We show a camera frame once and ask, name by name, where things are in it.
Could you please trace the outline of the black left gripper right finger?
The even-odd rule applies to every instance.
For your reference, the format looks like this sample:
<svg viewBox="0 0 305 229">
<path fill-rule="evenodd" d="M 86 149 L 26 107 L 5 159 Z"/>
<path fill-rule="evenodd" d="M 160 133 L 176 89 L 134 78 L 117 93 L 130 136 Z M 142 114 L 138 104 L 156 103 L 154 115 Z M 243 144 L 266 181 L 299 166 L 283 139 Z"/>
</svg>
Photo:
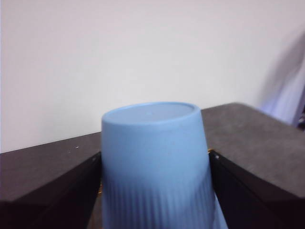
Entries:
<svg viewBox="0 0 305 229">
<path fill-rule="evenodd" d="M 303 229 L 305 199 L 209 150 L 213 188 L 230 229 Z"/>
</svg>

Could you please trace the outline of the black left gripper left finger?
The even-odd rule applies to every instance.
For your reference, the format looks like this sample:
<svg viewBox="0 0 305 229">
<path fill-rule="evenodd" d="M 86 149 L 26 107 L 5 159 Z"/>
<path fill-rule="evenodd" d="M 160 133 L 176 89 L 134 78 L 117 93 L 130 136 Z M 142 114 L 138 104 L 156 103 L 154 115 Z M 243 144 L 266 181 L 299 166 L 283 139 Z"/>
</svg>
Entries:
<svg viewBox="0 0 305 229">
<path fill-rule="evenodd" d="M 2 229 L 85 229 L 102 177 L 96 153 L 57 179 L 16 200 L 0 202 Z"/>
</svg>

